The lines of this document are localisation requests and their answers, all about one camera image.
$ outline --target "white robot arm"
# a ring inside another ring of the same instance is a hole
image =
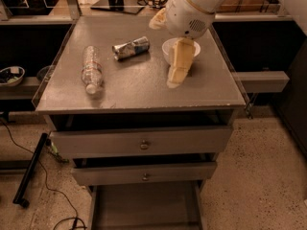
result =
[[[204,35],[215,18],[216,9],[224,0],[169,0],[151,21],[150,27],[166,27],[178,41],[170,49],[171,67],[168,86],[181,85],[192,65],[193,40]]]

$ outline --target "speckled floor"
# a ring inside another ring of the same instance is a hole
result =
[[[254,119],[239,116],[218,169],[201,191],[208,230],[307,229],[307,163],[285,127],[272,111],[255,109]],[[34,150],[48,127],[35,113],[13,113],[9,124],[15,142]],[[28,159],[0,125],[0,160]],[[91,197],[45,148],[40,161],[48,172],[48,186],[67,194],[87,225]],[[22,174],[0,173],[0,229],[53,229],[62,219],[75,216],[66,198],[48,191],[44,170],[37,165],[25,198],[28,209],[12,204]],[[57,229],[70,229],[66,221]]]

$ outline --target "black metal stand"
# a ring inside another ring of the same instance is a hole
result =
[[[30,178],[32,176],[32,173],[33,173],[33,171],[35,169],[35,165],[36,165],[36,163],[38,161],[38,158],[40,156],[42,148],[45,145],[47,137],[48,137],[48,134],[46,134],[46,133],[42,133],[41,134],[39,142],[38,142],[38,144],[36,146],[35,152],[34,152],[33,157],[31,159],[30,165],[27,168],[27,171],[25,172],[25,174],[24,174],[24,176],[22,178],[22,181],[20,183],[20,186],[18,188],[16,196],[15,196],[15,198],[13,200],[14,204],[19,204],[23,208],[27,208],[29,206],[29,204],[30,204],[27,199],[23,198],[23,196],[24,196],[24,194],[26,192],[28,183],[29,183]]]
[[[92,10],[138,14],[145,6],[139,5],[137,1],[138,0],[99,0],[90,8]]]

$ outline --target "metal drawer unit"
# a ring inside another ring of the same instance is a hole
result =
[[[149,31],[150,19],[81,17],[36,108],[60,154],[74,161],[72,175],[92,195],[88,229],[205,229],[199,189],[246,104],[210,31],[190,76],[169,89],[161,42],[170,35]],[[112,58],[110,45],[140,35],[151,42],[148,53]],[[80,78],[85,45],[98,45],[105,60],[98,99],[86,96]]]

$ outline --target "plastic water bottle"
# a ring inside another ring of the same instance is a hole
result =
[[[100,51],[95,46],[87,46],[83,51],[82,79],[86,93],[94,95],[102,89],[103,69],[100,64]]]

